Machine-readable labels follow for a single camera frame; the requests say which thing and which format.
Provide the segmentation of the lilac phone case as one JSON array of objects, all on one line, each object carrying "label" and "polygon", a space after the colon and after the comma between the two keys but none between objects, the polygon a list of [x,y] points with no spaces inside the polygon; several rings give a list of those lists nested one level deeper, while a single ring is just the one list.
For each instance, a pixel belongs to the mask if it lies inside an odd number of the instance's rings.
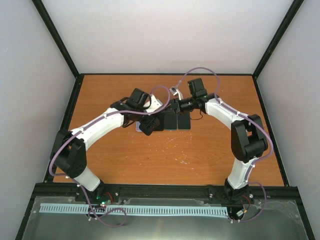
[{"label": "lilac phone case", "polygon": [[139,122],[136,122],[136,131],[137,131],[137,132],[141,132],[141,130],[140,130],[140,123],[139,123]]}]

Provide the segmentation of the black phone case with ring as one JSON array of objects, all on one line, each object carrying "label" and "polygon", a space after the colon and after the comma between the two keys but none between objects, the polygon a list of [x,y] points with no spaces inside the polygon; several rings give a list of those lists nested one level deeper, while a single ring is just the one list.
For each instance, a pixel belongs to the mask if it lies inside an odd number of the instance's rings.
[{"label": "black phone case with ring", "polygon": [[165,129],[165,113],[159,112],[153,115],[156,121],[156,126],[153,128],[154,131],[163,131]]}]

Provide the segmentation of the teal phone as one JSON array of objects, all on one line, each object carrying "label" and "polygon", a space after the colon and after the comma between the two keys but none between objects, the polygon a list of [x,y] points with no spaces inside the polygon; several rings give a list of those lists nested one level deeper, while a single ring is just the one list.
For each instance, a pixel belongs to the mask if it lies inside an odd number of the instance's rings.
[{"label": "teal phone", "polygon": [[167,131],[175,131],[178,128],[177,115],[172,112],[167,112],[164,115],[164,129]]}]

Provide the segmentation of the phone with lilac case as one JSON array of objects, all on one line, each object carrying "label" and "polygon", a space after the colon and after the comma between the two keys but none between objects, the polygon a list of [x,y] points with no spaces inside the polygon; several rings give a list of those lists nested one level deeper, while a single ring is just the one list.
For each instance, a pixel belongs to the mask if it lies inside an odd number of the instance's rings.
[{"label": "phone with lilac case", "polygon": [[191,129],[191,119],[189,112],[177,116],[177,128],[181,131]]}]

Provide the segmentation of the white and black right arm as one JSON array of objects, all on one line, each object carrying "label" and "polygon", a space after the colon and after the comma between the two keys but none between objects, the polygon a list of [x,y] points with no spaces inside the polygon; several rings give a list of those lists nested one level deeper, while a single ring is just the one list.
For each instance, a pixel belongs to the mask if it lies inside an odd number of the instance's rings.
[{"label": "white and black right arm", "polygon": [[177,115],[199,109],[216,118],[230,130],[230,146],[234,163],[223,187],[224,198],[232,203],[246,193],[255,163],[268,149],[271,140],[257,114],[248,115],[226,104],[216,93],[208,93],[201,78],[188,81],[191,96],[183,98],[178,87],[170,88],[176,97],[170,108]]}]

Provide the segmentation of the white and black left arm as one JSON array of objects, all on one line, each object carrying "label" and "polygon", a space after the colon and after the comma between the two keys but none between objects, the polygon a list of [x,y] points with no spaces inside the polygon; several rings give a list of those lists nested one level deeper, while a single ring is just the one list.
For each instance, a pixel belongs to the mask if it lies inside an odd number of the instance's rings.
[{"label": "white and black left arm", "polygon": [[102,180],[96,176],[87,163],[87,150],[111,131],[139,122],[142,131],[148,135],[158,124],[156,115],[166,107],[152,93],[135,88],[131,96],[124,97],[110,105],[102,114],[88,123],[72,130],[58,131],[50,156],[48,172],[55,177],[53,167],[62,170],[61,176],[72,179],[86,190],[92,201],[103,198]]}]

